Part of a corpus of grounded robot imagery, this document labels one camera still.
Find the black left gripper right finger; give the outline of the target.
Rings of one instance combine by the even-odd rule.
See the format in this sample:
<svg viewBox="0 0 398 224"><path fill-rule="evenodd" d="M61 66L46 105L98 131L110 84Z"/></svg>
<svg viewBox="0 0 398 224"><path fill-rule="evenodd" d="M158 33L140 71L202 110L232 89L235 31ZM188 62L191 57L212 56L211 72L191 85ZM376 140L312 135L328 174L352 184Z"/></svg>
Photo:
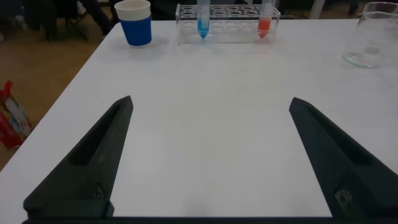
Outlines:
<svg viewBox="0 0 398 224"><path fill-rule="evenodd" d="M289 112L333 217L397 217L395 172L309 102Z"/></svg>

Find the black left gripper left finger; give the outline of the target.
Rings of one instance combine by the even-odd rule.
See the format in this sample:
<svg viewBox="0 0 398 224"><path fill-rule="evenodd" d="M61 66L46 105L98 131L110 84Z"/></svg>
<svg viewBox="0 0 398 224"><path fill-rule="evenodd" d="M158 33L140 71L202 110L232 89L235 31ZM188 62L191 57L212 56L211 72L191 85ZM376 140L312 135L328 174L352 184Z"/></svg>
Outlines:
<svg viewBox="0 0 398 224"><path fill-rule="evenodd" d="M24 200L30 218L108 218L133 103L115 101Z"/></svg>

